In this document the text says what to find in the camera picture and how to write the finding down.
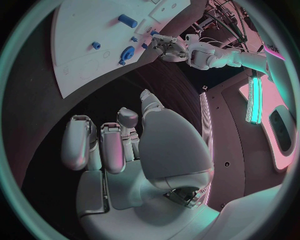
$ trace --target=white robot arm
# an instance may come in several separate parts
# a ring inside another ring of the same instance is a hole
[[[199,41],[197,34],[187,34],[184,42],[174,37],[154,34],[152,36],[152,46],[161,54],[161,58],[167,62],[186,61],[188,65],[199,70],[222,68],[225,65],[232,67],[244,66],[271,77],[265,56],[257,53],[241,52],[241,50],[234,47],[219,48],[207,42]]]

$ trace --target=robotic hand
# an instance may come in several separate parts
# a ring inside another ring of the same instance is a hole
[[[219,48],[207,42],[199,41],[197,34],[187,34],[185,41],[180,38],[152,35],[152,47],[167,62],[186,61],[188,65],[199,70],[209,68],[247,67],[260,71],[269,76],[271,74],[265,56],[257,53],[241,52],[237,48]]]

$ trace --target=pink light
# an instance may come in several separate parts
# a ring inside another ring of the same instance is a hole
[[[277,57],[277,58],[279,58],[279,59],[281,59],[281,60],[283,60],[283,61],[286,60],[280,53],[278,53],[278,52],[276,52],[276,51],[273,51],[273,50],[269,49],[266,45],[264,45],[263,47],[264,47],[264,50],[265,50],[266,52],[268,52],[269,54],[272,54],[273,56],[275,56],[275,57]]]

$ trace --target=led light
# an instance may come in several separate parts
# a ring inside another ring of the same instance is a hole
[[[263,89],[260,77],[250,77],[248,85],[248,106],[246,121],[252,124],[260,124],[263,110]]]

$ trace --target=white panel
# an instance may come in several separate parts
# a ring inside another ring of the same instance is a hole
[[[135,52],[126,65],[137,62],[145,51],[142,44],[151,42],[151,31],[159,32],[188,5],[190,0],[161,0],[158,4],[145,0],[65,0],[54,14],[51,31],[52,61],[62,97],[121,68],[121,53],[129,46]],[[118,21],[122,14],[137,21],[137,27]],[[93,42],[100,43],[100,49],[94,49]]]
[[[276,107],[283,105],[287,107],[281,98],[276,85],[268,80],[268,76],[264,75],[261,77],[262,84],[262,115],[261,125],[264,130],[269,146],[272,150],[272,158],[274,167],[278,172],[284,171],[293,161],[295,151],[290,155],[284,156],[277,144],[276,137],[273,133],[272,126],[269,120],[270,114],[275,110]],[[239,89],[240,93],[248,100],[248,84],[242,86]]]

